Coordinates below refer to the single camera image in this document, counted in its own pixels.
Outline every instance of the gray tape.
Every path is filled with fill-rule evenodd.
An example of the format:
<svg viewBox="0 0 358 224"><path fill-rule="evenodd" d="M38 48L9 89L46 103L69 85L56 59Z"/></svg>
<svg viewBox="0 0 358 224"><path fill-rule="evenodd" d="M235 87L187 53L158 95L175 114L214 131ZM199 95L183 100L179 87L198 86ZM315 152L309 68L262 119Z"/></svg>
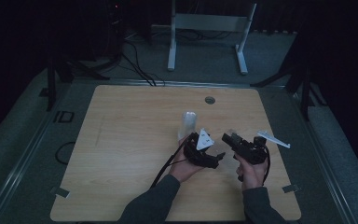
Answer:
<svg viewBox="0 0 358 224"><path fill-rule="evenodd" d="M66 189L61 189L61 188L57 188L57 187L53 187L50 190L50 193L54 194L54 195L60 195L63 198L67 198L70 194L70 192Z"/></svg>
<svg viewBox="0 0 358 224"><path fill-rule="evenodd" d="M299 190L301 190L301 188L298 185L289 185L286 187L283 187L283 192L288 193L288 192L297 192Z"/></svg>

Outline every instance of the person's left hand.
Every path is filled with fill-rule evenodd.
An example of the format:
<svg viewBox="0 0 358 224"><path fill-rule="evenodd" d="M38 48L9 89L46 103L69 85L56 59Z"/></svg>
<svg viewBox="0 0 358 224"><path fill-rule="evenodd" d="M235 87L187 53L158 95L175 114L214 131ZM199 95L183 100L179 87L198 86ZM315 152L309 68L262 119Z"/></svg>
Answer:
<svg viewBox="0 0 358 224"><path fill-rule="evenodd" d="M187 139L187 136L179 141L179 146ZM172 162L179 161L173 165L171 165L171 169L169 171L170 175L173 175L179 182L183 183L187 181L193 174L202 170L204 167L196 166L190 161L186 159L186 156L183 152L184 147L182 147Z"/></svg>

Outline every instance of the hand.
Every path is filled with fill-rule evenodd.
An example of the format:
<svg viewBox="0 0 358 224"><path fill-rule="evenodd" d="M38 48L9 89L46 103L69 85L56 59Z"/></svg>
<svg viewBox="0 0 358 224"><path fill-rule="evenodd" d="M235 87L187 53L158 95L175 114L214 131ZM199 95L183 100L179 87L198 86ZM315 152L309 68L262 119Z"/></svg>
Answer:
<svg viewBox="0 0 358 224"><path fill-rule="evenodd" d="M235 157L240 162L237 174L243 175L242 190L262 187L268 166L267 159L263 163L252 165L237 153L235 153Z"/></svg>
<svg viewBox="0 0 358 224"><path fill-rule="evenodd" d="M187 139L187 136L179 141L179 146ZM183 152L184 148L182 147L172 162L179 161L171 165L169 171L170 175L173 175L179 182L183 183L187 181L193 174L202 170L204 167L196 166L193 163L186 160L186 156Z"/></svg>

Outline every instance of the forearm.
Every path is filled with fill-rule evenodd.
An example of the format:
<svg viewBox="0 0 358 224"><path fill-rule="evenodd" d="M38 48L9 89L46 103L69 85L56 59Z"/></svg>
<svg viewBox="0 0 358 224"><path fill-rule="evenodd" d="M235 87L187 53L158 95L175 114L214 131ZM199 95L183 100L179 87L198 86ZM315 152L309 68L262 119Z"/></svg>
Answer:
<svg viewBox="0 0 358 224"><path fill-rule="evenodd" d="M180 182L165 175L156 186L132 200L117 223L164 223Z"/></svg>
<svg viewBox="0 0 358 224"><path fill-rule="evenodd" d="M245 215L254 224L286 223L284 218L269 204L269 194L266 188L247 189L242 192L242 195Z"/></svg>

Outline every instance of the white bottle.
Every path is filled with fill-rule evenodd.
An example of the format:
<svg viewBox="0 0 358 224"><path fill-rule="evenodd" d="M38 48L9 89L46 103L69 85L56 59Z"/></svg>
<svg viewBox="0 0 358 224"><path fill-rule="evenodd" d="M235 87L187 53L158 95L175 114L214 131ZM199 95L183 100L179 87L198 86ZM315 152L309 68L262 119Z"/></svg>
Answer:
<svg viewBox="0 0 358 224"><path fill-rule="evenodd" d="M185 112L182 116L182 124L178 132L178 141L196 131L197 114Z"/></svg>

